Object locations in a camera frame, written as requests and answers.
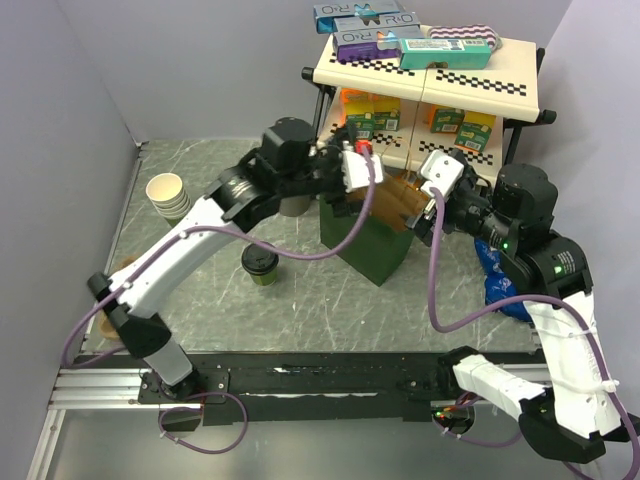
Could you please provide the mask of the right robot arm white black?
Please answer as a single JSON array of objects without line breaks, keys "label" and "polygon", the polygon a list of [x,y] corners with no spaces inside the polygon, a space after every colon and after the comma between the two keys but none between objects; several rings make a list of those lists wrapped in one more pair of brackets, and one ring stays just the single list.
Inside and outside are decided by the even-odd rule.
[{"label": "right robot arm white black", "polygon": [[506,165],[483,197],[474,169],[442,151],[432,152],[418,173],[427,203],[410,228],[432,250],[444,231],[459,230],[499,253],[550,375],[550,385],[541,386],[461,347],[440,358],[438,390],[448,398],[470,392],[489,401],[518,422],[529,446],[546,459],[587,464],[610,442],[637,445],[639,420],[622,406],[601,350],[586,255],[552,227],[558,191],[547,174]]}]

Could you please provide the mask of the green paper coffee cup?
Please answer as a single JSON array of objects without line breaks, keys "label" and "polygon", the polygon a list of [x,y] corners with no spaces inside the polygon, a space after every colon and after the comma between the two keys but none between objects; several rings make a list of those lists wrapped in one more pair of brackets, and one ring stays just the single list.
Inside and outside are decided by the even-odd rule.
[{"label": "green paper coffee cup", "polygon": [[276,265],[258,266],[247,270],[252,281],[258,286],[269,286],[277,281],[278,270]]}]

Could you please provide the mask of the green paper gift bag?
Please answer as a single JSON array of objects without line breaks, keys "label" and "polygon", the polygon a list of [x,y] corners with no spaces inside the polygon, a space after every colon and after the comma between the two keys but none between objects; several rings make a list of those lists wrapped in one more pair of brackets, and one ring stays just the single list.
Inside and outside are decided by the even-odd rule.
[{"label": "green paper gift bag", "polygon": [[419,191],[416,165],[407,159],[397,173],[387,173],[376,187],[368,219],[356,238],[338,256],[353,269],[380,287],[405,260],[414,235],[405,226],[406,218],[426,205]]}]

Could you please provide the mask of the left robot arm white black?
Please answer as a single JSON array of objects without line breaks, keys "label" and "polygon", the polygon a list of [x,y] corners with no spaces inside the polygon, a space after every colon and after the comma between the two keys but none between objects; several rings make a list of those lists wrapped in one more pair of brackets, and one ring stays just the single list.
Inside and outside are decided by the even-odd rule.
[{"label": "left robot arm white black", "polygon": [[158,375],[162,390],[177,402],[200,387],[194,363],[159,314],[160,303],[207,259],[232,240],[247,242],[283,200],[324,195],[343,202],[360,188],[366,196],[351,232],[332,250],[348,246],[371,209],[382,180],[380,159],[359,147],[352,128],[340,127],[323,143],[304,120],[285,117],[267,128],[259,146],[221,172],[186,216],[134,263],[111,276],[94,274],[88,287],[126,351]]}]

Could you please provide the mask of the black plastic cup lid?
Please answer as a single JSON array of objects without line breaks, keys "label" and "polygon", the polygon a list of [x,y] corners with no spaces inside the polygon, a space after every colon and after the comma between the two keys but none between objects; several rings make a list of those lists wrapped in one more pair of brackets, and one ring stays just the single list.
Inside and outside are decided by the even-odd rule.
[{"label": "black plastic cup lid", "polygon": [[241,255],[241,265],[250,275],[267,275],[277,268],[279,256],[257,244],[246,246]]}]

